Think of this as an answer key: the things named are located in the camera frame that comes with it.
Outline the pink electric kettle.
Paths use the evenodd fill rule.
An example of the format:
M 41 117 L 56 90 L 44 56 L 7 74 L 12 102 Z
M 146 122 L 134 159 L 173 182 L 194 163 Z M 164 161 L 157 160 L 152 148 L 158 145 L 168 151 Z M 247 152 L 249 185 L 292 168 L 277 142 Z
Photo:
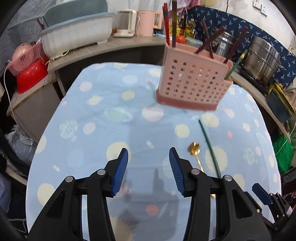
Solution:
M 154 30 L 162 29 L 163 14 L 160 11 L 137 11 L 136 36 L 151 37 Z

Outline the gold flower spoon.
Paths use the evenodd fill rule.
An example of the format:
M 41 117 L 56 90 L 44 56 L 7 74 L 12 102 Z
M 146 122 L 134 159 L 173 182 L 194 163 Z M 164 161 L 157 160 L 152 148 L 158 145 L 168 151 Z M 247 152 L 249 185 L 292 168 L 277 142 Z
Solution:
M 192 142 L 192 143 L 189 145 L 189 147 L 188 147 L 188 151 L 189 151 L 189 153 L 190 153 L 192 156 L 194 156 L 194 157 L 196 158 L 197 163 L 198 163 L 198 165 L 199 165 L 199 167 L 200 167 L 200 170 L 201 170 L 202 172 L 204 172 L 204 169 L 203 169 L 203 167 L 202 167 L 201 161 L 200 161 L 200 159 L 199 159 L 199 157 L 198 157 L 198 154 L 200 153 L 200 144 L 199 144 L 199 143 L 196 143 L 196 142 Z

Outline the maroon chopstick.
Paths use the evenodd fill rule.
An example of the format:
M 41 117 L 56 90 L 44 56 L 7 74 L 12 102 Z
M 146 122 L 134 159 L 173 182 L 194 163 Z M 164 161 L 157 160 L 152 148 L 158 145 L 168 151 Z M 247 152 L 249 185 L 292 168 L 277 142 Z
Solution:
M 231 48 L 230 52 L 228 53 L 228 55 L 226 56 L 225 60 L 224 60 L 224 64 L 227 64 L 227 62 L 230 60 L 230 58 L 232 57 L 232 55 L 234 54 L 234 52 L 236 51 L 236 49 L 238 48 L 241 40 L 243 39 L 243 37 L 245 36 L 246 32 L 248 31 L 248 27 L 244 26 L 242 32 L 240 33 L 240 35 L 238 36 L 234 46 Z

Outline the steel rice cooker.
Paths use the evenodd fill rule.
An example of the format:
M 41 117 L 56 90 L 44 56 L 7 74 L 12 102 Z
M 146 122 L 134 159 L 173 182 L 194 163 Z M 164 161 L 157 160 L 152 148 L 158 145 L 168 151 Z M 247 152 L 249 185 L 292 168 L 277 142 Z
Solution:
M 235 42 L 236 38 L 233 35 L 223 32 L 211 43 L 212 51 L 219 56 L 227 57 Z

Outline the green gold-banded chopstick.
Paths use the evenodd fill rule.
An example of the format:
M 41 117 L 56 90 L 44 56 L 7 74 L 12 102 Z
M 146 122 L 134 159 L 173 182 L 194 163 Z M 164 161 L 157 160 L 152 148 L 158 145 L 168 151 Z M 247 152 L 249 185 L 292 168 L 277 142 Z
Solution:
M 237 62 L 233 65 L 233 67 L 230 69 L 230 71 L 225 75 L 224 80 L 227 80 L 230 75 L 232 74 L 232 72 L 238 67 L 238 65 L 242 62 L 242 60 L 244 59 L 244 57 L 247 55 L 248 50 L 245 49 L 244 52 L 240 55 L 239 59 L 237 60 Z

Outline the dark red chopstick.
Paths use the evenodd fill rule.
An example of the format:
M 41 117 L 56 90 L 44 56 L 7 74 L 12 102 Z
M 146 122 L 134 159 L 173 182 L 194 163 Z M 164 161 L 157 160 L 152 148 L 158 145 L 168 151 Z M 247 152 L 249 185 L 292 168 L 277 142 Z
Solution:
M 209 33 L 208 33 L 208 28 L 207 28 L 206 22 L 204 20 L 202 20 L 202 26 L 203 26 L 203 29 L 204 29 L 204 32 L 205 32 L 206 40 L 209 40 L 210 36 L 209 36 Z M 211 43 L 209 43 L 208 49 L 209 49 L 210 57 L 212 59 L 214 59 Z

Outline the dark brown twisted chopstick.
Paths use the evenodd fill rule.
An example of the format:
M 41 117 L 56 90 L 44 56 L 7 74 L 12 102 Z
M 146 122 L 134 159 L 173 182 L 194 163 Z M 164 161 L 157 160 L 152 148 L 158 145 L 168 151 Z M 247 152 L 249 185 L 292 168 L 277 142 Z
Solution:
M 177 37 L 177 1 L 172 0 L 172 44 L 173 48 L 176 47 Z

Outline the white wall socket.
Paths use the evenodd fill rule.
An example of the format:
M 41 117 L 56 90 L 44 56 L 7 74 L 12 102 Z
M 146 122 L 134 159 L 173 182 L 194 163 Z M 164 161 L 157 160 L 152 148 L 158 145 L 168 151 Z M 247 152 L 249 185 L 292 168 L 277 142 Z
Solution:
M 259 3 L 259 0 L 253 0 L 252 5 L 255 9 L 261 9 L 261 4 Z

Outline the cooking oil bottle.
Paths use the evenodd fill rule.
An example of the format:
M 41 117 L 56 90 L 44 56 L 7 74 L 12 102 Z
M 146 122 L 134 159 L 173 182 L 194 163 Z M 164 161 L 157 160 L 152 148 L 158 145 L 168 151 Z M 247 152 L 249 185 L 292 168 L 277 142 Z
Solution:
M 189 20 L 186 25 L 186 37 L 194 39 L 195 28 L 196 28 L 195 20 L 194 19 Z

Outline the red tomato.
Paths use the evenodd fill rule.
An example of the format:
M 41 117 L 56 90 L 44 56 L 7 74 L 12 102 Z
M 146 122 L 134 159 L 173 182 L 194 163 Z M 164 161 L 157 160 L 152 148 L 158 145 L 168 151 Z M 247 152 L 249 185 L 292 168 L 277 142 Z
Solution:
M 176 37 L 176 42 L 181 43 L 181 44 L 185 44 L 186 43 L 186 38 L 183 35 L 179 35 Z

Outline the white glass kettle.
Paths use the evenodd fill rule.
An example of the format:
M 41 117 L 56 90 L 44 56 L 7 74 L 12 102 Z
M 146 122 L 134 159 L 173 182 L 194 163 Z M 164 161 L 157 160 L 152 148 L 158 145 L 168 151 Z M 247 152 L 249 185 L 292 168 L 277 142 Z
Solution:
M 115 38 L 132 38 L 135 35 L 137 12 L 133 9 L 125 9 L 115 14 L 116 32 Z

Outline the dark brown-red chopstick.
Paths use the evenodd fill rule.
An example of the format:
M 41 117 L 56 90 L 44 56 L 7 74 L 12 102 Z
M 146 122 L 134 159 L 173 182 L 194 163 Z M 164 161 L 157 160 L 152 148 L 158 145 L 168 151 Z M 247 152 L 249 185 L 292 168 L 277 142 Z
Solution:
M 206 40 L 201 47 L 198 48 L 198 50 L 195 52 L 195 54 L 201 53 L 206 47 L 208 47 L 213 40 L 215 40 L 221 33 L 225 31 L 225 27 L 222 26 L 219 29 L 217 29 L 208 40 Z

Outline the blue patterned tablecloth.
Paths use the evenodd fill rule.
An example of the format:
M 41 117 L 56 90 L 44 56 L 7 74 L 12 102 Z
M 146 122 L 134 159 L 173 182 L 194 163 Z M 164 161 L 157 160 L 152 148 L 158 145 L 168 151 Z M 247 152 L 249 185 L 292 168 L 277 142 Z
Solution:
M 169 149 L 199 168 L 188 147 L 200 144 L 205 173 L 216 171 L 198 120 L 208 135 L 222 175 L 250 192 L 259 183 L 281 191 L 280 173 L 263 117 L 252 96 L 232 85 L 216 111 L 157 103 L 161 68 L 103 63 L 86 67 L 57 107 L 32 160 L 26 197 L 31 227 L 64 180 L 90 176 L 128 150 L 120 191 L 108 200 L 117 240 L 182 240 L 190 199 L 182 197 L 171 171 Z

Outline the pink plastic basket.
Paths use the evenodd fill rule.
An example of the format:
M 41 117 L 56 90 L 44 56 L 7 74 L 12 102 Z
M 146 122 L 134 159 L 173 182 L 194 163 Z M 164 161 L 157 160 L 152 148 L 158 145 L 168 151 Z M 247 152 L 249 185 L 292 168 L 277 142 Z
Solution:
M 18 76 L 39 58 L 41 58 L 42 53 L 42 42 L 38 42 L 35 45 L 23 43 L 15 49 L 12 61 L 8 64 L 8 70 L 13 76 Z

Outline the dark soy sauce bottle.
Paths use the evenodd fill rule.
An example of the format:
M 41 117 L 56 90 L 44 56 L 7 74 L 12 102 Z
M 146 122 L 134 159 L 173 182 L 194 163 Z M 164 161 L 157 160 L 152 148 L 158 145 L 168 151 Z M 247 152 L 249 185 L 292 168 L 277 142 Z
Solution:
M 180 36 L 183 36 L 184 35 L 185 26 L 186 26 L 185 18 L 184 18 L 184 16 L 181 16 L 180 22 L 179 22 L 179 27 L 180 27 L 180 33 L 179 33 L 179 35 Z

